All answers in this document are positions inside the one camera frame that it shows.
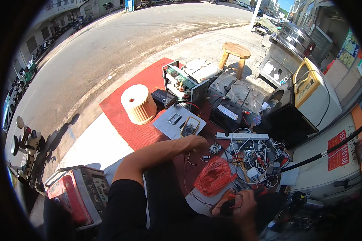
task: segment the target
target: black box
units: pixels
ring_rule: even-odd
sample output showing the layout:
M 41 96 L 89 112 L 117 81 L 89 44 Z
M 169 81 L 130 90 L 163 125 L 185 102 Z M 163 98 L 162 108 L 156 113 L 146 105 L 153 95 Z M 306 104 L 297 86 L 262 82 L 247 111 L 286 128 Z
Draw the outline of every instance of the black box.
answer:
M 227 132 L 234 132 L 242 124 L 242 109 L 230 99 L 217 101 L 210 112 L 209 121 Z
M 160 109 L 169 109 L 169 107 L 176 102 L 178 99 L 177 96 L 170 94 L 167 91 L 162 89 L 156 89 L 152 93 L 154 102 L 157 104 Z

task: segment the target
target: red carpet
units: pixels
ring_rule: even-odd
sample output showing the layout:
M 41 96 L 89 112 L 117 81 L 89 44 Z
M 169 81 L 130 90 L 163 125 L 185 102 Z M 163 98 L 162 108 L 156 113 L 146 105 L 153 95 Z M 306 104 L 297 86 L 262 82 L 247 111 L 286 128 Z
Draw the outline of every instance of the red carpet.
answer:
M 153 123 L 160 115 L 162 115 L 162 113 L 165 112 L 165 110 L 159 110 L 159 113 L 157 113 L 157 116 L 151 122 L 145 125 L 136 125 L 129 120 L 127 113 L 122 106 L 121 96 L 128 87 L 134 84 L 144 84 L 148 87 L 150 92 L 154 92 L 155 89 L 153 88 L 155 87 L 164 88 L 162 67 L 171 62 L 173 62 L 173 60 L 167 58 L 163 58 L 155 62 L 154 64 L 150 65 L 149 67 L 135 75 L 133 78 L 128 80 L 121 87 L 116 89 L 99 104 L 103 112 L 106 114 L 107 118 L 118 131 L 118 133 L 135 151 L 155 142 L 169 139 L 167 136 L 165 136 L 162 132 L 160 132 L 157 128 L 153 126 Z M 205 110 L 209 106 L 210 103 L 208 103 L 208 101 L 206 101 L 203 106 L 199 106 L 201 111 L 203 112 L 201 118 L 207 122 L 207 125 L 200 132 L 200 135 L 205 137 L 209 144 L 213 144 L 215 141 L 211 137 L 215 137 L 216 132 L 223 132 L 223 130 L 208 121 L 210 110 Z M 227 148 L 229 146 L 229 143 L 230 141 L 227 140 L 219 140 L 219 144 L 223 148 Z M 210 155 L 208 153 L 208 150 L 199 154 L 193 152 L 191 153 L 189 161 L 193 164 L 198 164 L 198 166 L 190 167 L 186 165 L 185 184 L 187 190 L 185 189 L 184 185 L 184 155 L 179 155 L 174 158 L 173 162 L 176 166 L 178 181 L 185 196 L 188 195 L 188 193 L 193 189 L 194 181 L 196 180 L 200 171 L 206 165 L 206 162 L 202 162 L 200 160 L 200 157 L 204 155 Z

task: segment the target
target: asphalt road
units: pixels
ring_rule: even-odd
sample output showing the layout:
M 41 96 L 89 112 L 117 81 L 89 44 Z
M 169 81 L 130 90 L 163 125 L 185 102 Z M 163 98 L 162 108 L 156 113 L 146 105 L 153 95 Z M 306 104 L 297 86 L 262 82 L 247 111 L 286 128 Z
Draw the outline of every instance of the asphalt road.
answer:
M 76 33 L 75 39 L 43 65 L 14 116 L 21 116 L 25 124 L 47 139 L 74 114 L 81 113 L 99 93 L 153 53 L 212 27 L 246 25 L 251 17 L 251 12 L 236 7 L 185 3 L 103 18 L 100 24 Z M 18 166 L 22 155 L 10 154 L 13 136 L 21 133 L 15 119 L 8 131 L 5 155 Z

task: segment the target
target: power strip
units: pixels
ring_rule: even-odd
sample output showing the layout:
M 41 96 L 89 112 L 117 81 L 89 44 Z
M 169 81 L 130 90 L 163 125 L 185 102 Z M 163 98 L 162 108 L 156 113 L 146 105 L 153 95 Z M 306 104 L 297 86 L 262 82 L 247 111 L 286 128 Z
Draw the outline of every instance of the power strip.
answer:
M 228 132 L 217 132 L 216 138 L 220 140 L 268 140 L 268 134 L 261 133 L 228 133 Z

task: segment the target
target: beige plastic cylinder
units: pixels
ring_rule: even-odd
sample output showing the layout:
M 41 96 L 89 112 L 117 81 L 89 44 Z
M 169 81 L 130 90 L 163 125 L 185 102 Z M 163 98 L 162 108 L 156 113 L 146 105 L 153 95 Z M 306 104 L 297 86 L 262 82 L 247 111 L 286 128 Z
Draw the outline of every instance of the beige plastic cylinder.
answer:
M 157 113 L 149 89 L 143 84 L 135 84 L 125 90 L 121 97 L 122 106 L 132 123 L 143 125 L 150 122 Z

